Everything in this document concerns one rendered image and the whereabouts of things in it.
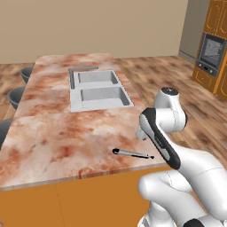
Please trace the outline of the grey double sink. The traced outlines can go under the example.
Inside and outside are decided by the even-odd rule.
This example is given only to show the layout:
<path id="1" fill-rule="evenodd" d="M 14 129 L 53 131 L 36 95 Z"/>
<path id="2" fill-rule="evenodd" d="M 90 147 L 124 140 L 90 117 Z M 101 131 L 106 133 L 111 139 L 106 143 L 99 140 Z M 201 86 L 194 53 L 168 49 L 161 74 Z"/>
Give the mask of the grey double sink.
<path id="1" fill-rule="evenodd" d="M 69 88 L 72 112 L 134 105 L 114 70 L 77 71 L 70 68 Z"/>

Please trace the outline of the grey built-in oven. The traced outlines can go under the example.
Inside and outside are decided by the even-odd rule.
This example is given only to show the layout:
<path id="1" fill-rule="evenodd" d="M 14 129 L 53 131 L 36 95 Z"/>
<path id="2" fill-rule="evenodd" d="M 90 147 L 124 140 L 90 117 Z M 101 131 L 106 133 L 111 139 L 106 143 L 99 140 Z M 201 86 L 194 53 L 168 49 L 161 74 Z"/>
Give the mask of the grey built-in oven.
<path id="1" fill-rule="evenodd" d="M 196 66 L 213 77 L 217 77 L 226 45 L 226 39 L 204 33 Z"/>

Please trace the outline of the black and grey tongs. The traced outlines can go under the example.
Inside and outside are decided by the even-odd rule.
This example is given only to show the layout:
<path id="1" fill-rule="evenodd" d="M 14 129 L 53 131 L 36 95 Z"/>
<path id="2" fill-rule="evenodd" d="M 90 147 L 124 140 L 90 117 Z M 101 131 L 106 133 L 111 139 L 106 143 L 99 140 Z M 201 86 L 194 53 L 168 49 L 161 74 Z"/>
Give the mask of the black and grey tongs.
<path id="1" fill-rule="evenodd" d="M 137 157 L 137 158 L 142 158 L 142 159 L 154 159 L 154 156 L 149 155 L 149 154 L 144 154 L 144 153 L 134 153 L 131 151 L 125 151 L 121 150 L 118 148 L 113 149 L 114 154 L 119 154 L 119 155 L 125 155 L 125 156 L 131 156 L 131 157 Z"/>

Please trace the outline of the orange wooden cupboards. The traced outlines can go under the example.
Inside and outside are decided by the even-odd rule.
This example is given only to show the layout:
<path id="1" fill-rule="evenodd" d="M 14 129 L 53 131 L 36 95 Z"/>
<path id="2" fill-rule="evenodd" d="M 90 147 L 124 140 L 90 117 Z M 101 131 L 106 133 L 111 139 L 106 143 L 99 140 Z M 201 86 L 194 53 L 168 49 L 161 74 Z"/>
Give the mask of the orange wooden cupboards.
<path id="1" fill-rule="evenodd" d="M 204 33 L 227 40 L 227 0 L 210 0 L 202 35 Z M 195 61 L 192 79 L 214 95 L 227 101 L 227 45 L 217 77 L 197 67 Z"/>

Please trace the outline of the orange island cabinet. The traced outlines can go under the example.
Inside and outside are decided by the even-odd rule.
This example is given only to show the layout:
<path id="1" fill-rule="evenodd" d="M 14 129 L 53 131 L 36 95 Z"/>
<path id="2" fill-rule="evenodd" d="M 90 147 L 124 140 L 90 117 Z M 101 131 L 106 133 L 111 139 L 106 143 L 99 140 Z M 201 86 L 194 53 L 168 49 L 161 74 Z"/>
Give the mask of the orange island cabinet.
<path id="1" fill-rule="evenodd" d="M 149 202 L 139 177 L 148 168 L 0 192 L 0 227 L 137 227 Z"/>

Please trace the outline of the dark grey stool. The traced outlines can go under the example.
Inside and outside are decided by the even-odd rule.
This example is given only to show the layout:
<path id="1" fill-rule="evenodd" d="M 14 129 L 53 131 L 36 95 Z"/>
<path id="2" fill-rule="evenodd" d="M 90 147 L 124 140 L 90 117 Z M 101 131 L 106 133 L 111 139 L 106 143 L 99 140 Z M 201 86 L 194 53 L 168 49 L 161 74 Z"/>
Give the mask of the dark grey stool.
<path id="1" fill-rule="evenodd" d="M 12 104 L 14 109 L 18 108 L 24 90 L 25 90 L 24 87 L 18 87 L 8 92 L 7 98 Z"/>
<path id="2" fill-rule="evenodd" d="M 24 67 L 20 70 L 20 75 L 24 82 L 28 82 L 30 75 L 32 74 L 33 67 Z"/>

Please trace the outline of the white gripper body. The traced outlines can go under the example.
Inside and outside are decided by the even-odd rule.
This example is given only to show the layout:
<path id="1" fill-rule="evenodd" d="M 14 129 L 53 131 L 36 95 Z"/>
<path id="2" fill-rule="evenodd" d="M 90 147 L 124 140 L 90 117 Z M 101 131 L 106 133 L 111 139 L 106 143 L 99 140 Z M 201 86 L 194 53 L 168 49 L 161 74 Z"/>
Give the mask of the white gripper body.
<path id="1" fill-rule="evenodd" d="M 140 139 L 140 140 L 146 140 L 148 138 L 148 136 L 143 132 L 143 130 L 141 128 L 139 128 L 137 130 L 136 136 Z"/>

